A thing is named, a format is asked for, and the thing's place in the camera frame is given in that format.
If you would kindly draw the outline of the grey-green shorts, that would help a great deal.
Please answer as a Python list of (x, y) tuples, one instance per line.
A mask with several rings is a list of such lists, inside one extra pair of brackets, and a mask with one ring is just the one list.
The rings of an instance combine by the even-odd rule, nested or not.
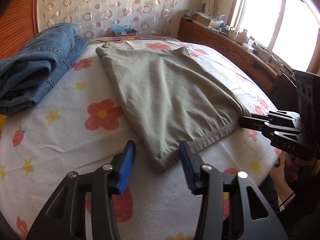
[(96, 53), (158, 174), (179, 162), (181, 141), (199, 152), (249, 116), (237, 96), (186, 48), (128, 50), (106, 43)]

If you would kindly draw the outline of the wooden sideboard cabinet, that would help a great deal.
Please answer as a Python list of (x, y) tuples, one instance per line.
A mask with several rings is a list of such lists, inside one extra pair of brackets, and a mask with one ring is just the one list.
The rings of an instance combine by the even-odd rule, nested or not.
[(272, 98), (287, 96), (289, 99), (297, 99), (296, 87), (285, 74), (279, 76), (278, 72), (261, 58), (245, 50), (227, 36), (182, 18), (177, 38), (183, 42), (201, 44), (215, 49), (245, 72)]

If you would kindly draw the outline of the pink bottle on sideboard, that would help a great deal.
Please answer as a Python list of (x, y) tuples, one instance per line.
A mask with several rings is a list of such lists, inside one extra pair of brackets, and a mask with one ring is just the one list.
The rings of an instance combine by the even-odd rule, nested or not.
[(239, 44), (247, 43), (247, 29), (243, 29), (243, 31), (237, 36), (236, 42)]

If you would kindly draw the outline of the white jar on sideboard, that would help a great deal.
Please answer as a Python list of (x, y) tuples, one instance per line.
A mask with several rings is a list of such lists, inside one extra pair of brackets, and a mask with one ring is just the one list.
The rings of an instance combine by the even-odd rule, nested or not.
[(238, 32), (234, 28), (231, 28), (228, 33), (228, 38), (235, 41), (237, 36), (238, 36)]

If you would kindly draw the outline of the white floral towel blanket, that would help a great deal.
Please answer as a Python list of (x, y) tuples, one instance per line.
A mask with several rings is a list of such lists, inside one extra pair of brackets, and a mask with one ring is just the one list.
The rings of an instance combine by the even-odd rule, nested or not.
[[(191, 57), (226, 85), (252, 113), (276, 111), (265, 93), (238, 67), (207, 46), (177, 41), (124, 41), (125, 49), (186, 47)], [(78, 62), (41, 103), (9, 116), (1, 132), (1, 213), (18, 239), (25, 239), (33, 221), (67, 172), (96, 170), (137, 144), (129, 188), (114, 197), (121, 239), (193, 239), (201, 196), (188, 190), (180, 164), (157, 175), (125, 115), (114, 131), (100, 119), (119, 105), (95, 49), (84, 50)], [(201, 152), (205, 162), (228, 174), (246, 171), (259, 185), (281, 151), (260, 132), (239, 129)]]

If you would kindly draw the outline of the cardboard box on sideboard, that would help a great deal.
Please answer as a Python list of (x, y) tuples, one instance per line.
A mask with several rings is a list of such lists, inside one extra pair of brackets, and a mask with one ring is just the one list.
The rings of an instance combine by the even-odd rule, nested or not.
[(200, 23), (205, 27), (213, 28), (213, 29), (219, 29), (221, 25), (219, 21), (211, 20), (210, 18), (206, 18), (202, 15), (197, 15), (196, 22)]

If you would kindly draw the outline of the floral bed sheet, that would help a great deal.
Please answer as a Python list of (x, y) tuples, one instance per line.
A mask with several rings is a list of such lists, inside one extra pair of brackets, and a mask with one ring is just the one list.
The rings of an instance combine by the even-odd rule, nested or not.
[(116, 42), (122, 43), (123, 41), (143, 41), (143, 40), (150, 40), (150, 41), (178, 41), (178, 39), (173, 37), (166, 37), (166, 36), (156, 36), (156, 35), (136, 35), (136, 36), (121, 36), (121, 37), (99, 37), (89, 39), (88, 44), (100, 44), (105, 42)]

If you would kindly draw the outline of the folded blue jeans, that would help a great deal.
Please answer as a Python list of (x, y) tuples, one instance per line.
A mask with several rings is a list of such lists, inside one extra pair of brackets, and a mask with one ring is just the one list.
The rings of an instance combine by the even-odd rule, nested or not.
[(1, 114), (39, 104), (59, 82), (88, 40), (74, 23), (58, 23), (38, 33), (17, 54), (1, 60)]

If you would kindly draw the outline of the cardboard box with blue cloth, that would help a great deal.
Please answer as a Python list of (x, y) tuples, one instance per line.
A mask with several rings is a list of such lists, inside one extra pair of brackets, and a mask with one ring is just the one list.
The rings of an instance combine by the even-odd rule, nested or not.
[(112, 31), (116, 37), (137, 35), (136, 29), (130, 26), (113, 25)]

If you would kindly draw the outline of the circle patterned sheer curtain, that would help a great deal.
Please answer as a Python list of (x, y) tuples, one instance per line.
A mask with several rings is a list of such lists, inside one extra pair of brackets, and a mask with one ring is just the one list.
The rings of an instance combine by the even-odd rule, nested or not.
[(38, 29), (74, 23), (90, 39), (113, 35), (113, 25), (130, 26), (138, 34), (171, 33), (178, 0), (37, 0)]

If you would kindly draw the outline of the wooden louvered wardrobe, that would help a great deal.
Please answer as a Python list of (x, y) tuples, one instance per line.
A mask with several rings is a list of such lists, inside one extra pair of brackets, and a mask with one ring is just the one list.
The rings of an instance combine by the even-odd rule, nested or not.
[(17, 53), (38, 32), (37, 0), (11, 0), (1, 15), (1, 59)]

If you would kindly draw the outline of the window with wooden frame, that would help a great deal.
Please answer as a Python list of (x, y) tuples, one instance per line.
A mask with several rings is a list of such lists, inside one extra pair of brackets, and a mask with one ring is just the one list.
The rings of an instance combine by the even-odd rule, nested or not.
[(316, 54), (319, 22), (302, 0), (237, 0), (231, 25), (291, 69), (306, 71)]

